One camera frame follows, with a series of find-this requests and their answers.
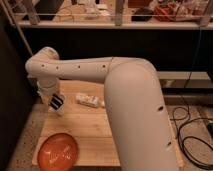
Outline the black striped gripper finger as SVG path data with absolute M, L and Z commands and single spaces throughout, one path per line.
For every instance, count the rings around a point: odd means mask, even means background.
M 63 104 L 64 104 L 64 100 L 60 96 L 58 96 L 56 94 L 54 94 L 52 96 L 52 98 L 50 100 L 50 106 L 54 110 L 58 110 Z

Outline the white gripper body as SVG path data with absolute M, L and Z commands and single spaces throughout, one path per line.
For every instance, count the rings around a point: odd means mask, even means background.
M 39 79 L 37 81 L 38 94 L 41 97 L 43 104 L 47 107 L 48 111 L 58 116 L 63 115 L 64 104 L 58 109 L 54 110 L 50 106 L 50 100 L 54 94 L 60 96 L 65 103 L 65 96 L 60 92 L 60 83 L 58 79 Z

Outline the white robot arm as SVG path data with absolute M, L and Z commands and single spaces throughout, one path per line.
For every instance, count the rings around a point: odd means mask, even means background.
M 104 85 L 122 171 L 179 171 L 160 81 L 151 62 L 127 57 L 62 60 L 55 49 L 44 47 L 25 68 L 47 97 L 59 92 L 61 79 Z

